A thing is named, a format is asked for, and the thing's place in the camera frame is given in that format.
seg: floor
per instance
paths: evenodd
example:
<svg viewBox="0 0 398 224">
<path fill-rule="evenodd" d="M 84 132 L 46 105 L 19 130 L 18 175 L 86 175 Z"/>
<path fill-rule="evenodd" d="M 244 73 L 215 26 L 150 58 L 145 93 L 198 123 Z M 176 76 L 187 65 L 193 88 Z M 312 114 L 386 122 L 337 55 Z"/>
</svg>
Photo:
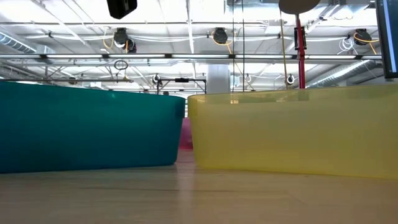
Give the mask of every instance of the floor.
<svg viewBox="0 0 398 224">
<path fill-rule="evenodd" d="M 398 223 L 398 180 L 170 167 L 0 175 L 0 223 Z"/>
</svg>

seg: pink object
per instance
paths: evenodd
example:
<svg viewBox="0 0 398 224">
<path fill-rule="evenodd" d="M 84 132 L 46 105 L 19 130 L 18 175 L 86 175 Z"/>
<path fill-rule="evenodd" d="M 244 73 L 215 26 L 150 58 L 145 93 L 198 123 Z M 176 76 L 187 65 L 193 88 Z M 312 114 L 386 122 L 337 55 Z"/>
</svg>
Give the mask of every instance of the pink object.
<svg viewBox="0 0 398 224">
<path fill-rule="evenodd" d="M 184 118 L 182 121 L 180 146 L 178 148 L 181 150 L 193 150 L 191 122 L 188 118 Z"/>
</svg>

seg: white ceiling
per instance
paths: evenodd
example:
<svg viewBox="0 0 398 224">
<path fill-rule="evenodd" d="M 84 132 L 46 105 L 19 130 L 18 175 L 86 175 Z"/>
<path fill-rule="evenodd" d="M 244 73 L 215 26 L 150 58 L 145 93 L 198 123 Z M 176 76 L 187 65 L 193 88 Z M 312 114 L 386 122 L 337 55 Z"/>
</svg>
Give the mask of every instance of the white ceiling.
<svg viewBox="0 0 398 224">
<path fill-rule="evenodd" d="M 186 37 L 187 40 L 181 42 L 149 42 L 147 40 L 135 40 L 137 45 L 137 53 L 184 53 L 190 54 L 190 42 L 188 40 L 188 16 L 186 8 L 186 0 L 139 0 L 137 10 L 130 13 L 121 20 L 113 19 L 108 12 L 106 0 L 45 0 L 42 1 L 45 8 L 52 14 L 56 15 L 62 22 L 68 25 L 68 28 L 80 37 L 102 37 L 104 31 L 110 35 L 117 27 L 127 27 L 130 35 L 141 37 Z M 211 33 L 215 27 L 225 27 L 229 36 L 232 36 L 232 30 L 235 28 L 239 32 L 238 37 L 243 36 L 243 31 L 239 28 L 241 24 L 222 24 L 231 23 L 232 17 L 224 14 L 223 0 L 191 0 L 190 17 L 192 20 L 192 36 L 203 37 L 209 32 Z M 315 20 L 320 11 L 310 11 L 301 16 L 302 24 L 307 25 L 309 21 Z M 236 12 L 234 21 L 240 22 L 242 19 L 241 12 Z M 279 12 L 276 10 L 256 10 L 248 9 L 244 13 L 245 38 L 248 40 L 254 37 L 277 36 L 280 32 Z M 284 34 L 293 36 L 295 27 L 294 16 L 282 15 L 283 20 L 287 23 L 284 26 Z M 165 22 L 174 22 L 176 24 L 162 24 Z M 70 32 L 63 26 L 60 26 L 57 20 L 49 13 L 41 9 L 30 0 L 2 0 L 0 1 L 0 26 L 13 34 L 18 35 L 21 39 L 35 37 L 38 35 L 47 35 L 49 31 L 53 35 L 64 35 L 72 37 Z M 341 40 L 311 42 L 309 39 L 314 37 L 344 37 L 347 34 L 353 34 L 357 28 L 366 28 L 374 38 L 378 37 L 376 12 L 374 9 L 366 9 L 355 14 L 352 19 L 344 17 L 329 18 L 327 21 L 321 22 L 311 33 L 308 34 L 307 54 L 328 54 L 334 55 L 341 51 L 339 42 Z M 101 53 L 104 49 L 102 40 L 87 41 L 90 45 L 84 45 L 79 40 L 66 40 L 49 37 L 39 39 L 29 39 L 28 42 L 34 44 L 47 45 L 54 49 L 58 54 L 93 54 Z M 287 40 L 285 46 L 289 46 L 292 40 Z M 282 41 L 280 39 L 257 40 L 236 42 L 234 51 L 236 54 L 281 54 Z M 193 42 L 194 52 L 196 54 L 228 54 L 226 46 L 216 45 L 211 38 L 198 38 Z M 356 46 L 359 54 L 373 54 L 369 46 Z M 113 47 L 109 50 L 111 53 L 120 53 L 121 50 Z M 14 54 L 15 50 L 0 45 L 0 52 L 4 54 Z M 287 54 L 295 54 L 292 49 Z M 306 78 L 313 79 L 315 76 L 335 67 L 336 65 L 306 65 Z M 43 73 L 44 68 L 29 67 L 30 70 Z M 77 74 L 90 69 L 88 67 L 68 67 L 63 70 L 69 74 Z M 170 67 L 147 67 L 140 66 L 137 69 L 150 80 L 150 75 L 159 73 L 170 77 L 190 77 L 192 76 L 191 63 L 178 63 Z M 205 63 L 197 63 L 197 74 L 206 73 L 207 66 Z M 288 73 L 298 74 L 298 66 L 296 64 L 287 65 Z M 284 72 L 283 64 L 277 63 L 268 65 L 264 63 L 246 63 L 245 72 L 250 75 L 262 76 L 261 78 L 252 78 L 253 87 L 259 89 L 273 89 L 274 86 L 279 88 L 284 85 L 283 78 L 276 79 Z M 104 68 L 91 68 L 85 72 L 88 77 L 106 77 L 107 71 Z M 129 77 L 136 77 L 137 73 L 127 70 Z M 138 84 L 144 84 L 143 79 L 135 78 Z M 121 84 L 117 84 L 119 88 L 125 88 Z M 188 83 L 184 85 L 170 84 L 170 86 L 194 88 L 195 85 Z"/>
</svg>

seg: ceiling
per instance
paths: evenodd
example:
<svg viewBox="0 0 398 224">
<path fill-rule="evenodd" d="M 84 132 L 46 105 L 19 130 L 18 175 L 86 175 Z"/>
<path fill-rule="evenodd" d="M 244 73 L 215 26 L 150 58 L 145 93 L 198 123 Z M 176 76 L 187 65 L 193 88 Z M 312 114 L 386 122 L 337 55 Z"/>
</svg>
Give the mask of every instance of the ceiling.
<svg viewBox="0 0 398 224">
<path fill-rule="evenodd" d="M 249 2 L 247 4 L 244 1 L 243 13 L 240 8 L 241 1 L 236 1 L 239 7 L 235 8 L 233 16 L 229 10 L 231 7 L 228 8 L 224 0 L 138 0 L 137 10 L 117 20 L 109 15 L 106 0 L 96 0 L 95 5 L 93 1 L 85 0 L 44 0 L 41 2 L 45 9 L 35 4 L 34 0 L 3 0 L 0 1 L 0 28 L 27 45 L 45 45 L 56 54 L 106 54 L 107 52 L 123 54 L 124 50 L 115 45 L 107 49 L 103 43 L 105 41 L 107 45 L 111 45 L 112 34 L 118 27 L 127 28 L 128 34 L 137 46 L 138 54 L 229 54 L 227 46 L 217 45 L 211 38 L 215 27 L 224 27 L 229 40 L 232 39 L 234 30 L 236 42 L 230 45 L 233 54 L 282 54 L 278 8 L 275 8 L 275 5 L 253 7 L 250 4 L 254 2 L 258 4 L 261 0 L 247 1 Z M 351 5 L 342 7 L 333 16 L 326 15 L 323 21 L 318 18 L 325 7 L 318 7 L 300 16 L 302 25 L 307 28 L 306 54 L 374 54 L 369 45 L 353 45 L 348 47 L 349 50 L 342 46 L 344 38 L 348 34 L 352 36 L 359 28 L 367 29 L 372 38 L 378 39 L 376 11 L 372 7 L 367 7 L 371 5 L 371 1 L 351 0 L 348 2 L 365 2 L 367 5 L 354 13 L 348 10 L 352 8 Z M 282 20 L 286 37 L 286 54 L 296 54 L 294 48 L 289 47 L 293 42 L 295 17 L 282 13 Z M 379 42 L 374 43 L 374 48 L 376 53 L 380 54 Z M 0 53 L 20 54 L 6 45 L 0 45 Z M 205 79 L 208 63 L 214 63 L 200 60 L 159 59 L 148 66 L 145 60 L 141 60 L 141 64 L 138 63 L 139 60 L 135 62 L 137 62 L 136 66 L 131 66 L 126 70 L 126 76 L 134 82 L 100 83 L 99 86 L 104 89 L 140 91 L 151 88 L 150 84 L 155 74 L 166 78 Z M 46 72 L 46 66 L 34 65 L 34 63 L 28 66 L 26 63 L 25 60 L 9 60 L 7 66 L 24 69 L 34 74 Z M 96 78 L 99 82 L 101 79 L 109 79 L 118 72 L 113 66 L 76 67 L 70 65 L 61 69 L 59 69 L 60 66 L 47 66 L 47 73 L 53 74 L 53 78 L 75 76 Z M 243 63 L 239 62 L 236 66 L 235 72 L 239 75 L 238 71 L 243 69 Z M 306 81 L 338 66 L 340 66 L 339 62 L 306 63 Z M 287 73 L 296 77 L 298 70 L 296 63 L 287 64 Z M 277 90 L 284 87 L 284 65 L 280 60 L 272 63 L 248 62 L 244 64 L 244 72 L 249 75 L 248 82 L 256 90 Z M 377 77 L 380 73 L 382 73 L 380 68 L 370 68 L 369 71 L 359 73 L 345 83 Z M 90 87 L 87 83 L 78 85 Z M 201 93 L 196 86 L 194 83 L 170 83 L 165 90 L 184 88 L 197 90 L 185 93 L 170 92 L 171 95 L 187 97 Z"/>
</svg>

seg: red pipe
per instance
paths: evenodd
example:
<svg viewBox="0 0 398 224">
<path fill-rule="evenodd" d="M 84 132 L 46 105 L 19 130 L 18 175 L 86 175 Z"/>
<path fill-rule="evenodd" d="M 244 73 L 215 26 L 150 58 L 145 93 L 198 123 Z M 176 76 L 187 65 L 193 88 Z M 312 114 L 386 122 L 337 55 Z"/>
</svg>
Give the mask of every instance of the red pipe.
<svg viewBox="0 0 398 224">
<path fill-rule="evenodd" d="M 301 28 L 301 22 L 299 15 L 296 15 L 296 26 L 297 26 L 297 38 L 298 38 L 298 81 L 300 83 L 300 89 L 305 89 L 305 50 L 304 40 Z"/>
</svg>

